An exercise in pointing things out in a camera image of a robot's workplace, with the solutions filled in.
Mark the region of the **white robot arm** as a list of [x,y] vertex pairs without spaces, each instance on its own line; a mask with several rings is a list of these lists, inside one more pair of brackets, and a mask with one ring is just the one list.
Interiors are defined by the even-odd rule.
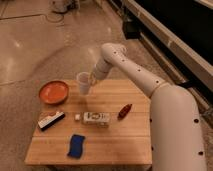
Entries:
[[153,171],[207,171],[197,102],[185,88],[171,84],[126,57],[118,43],[101,46],[92,77],[103,80],[116,67],[150,98]]

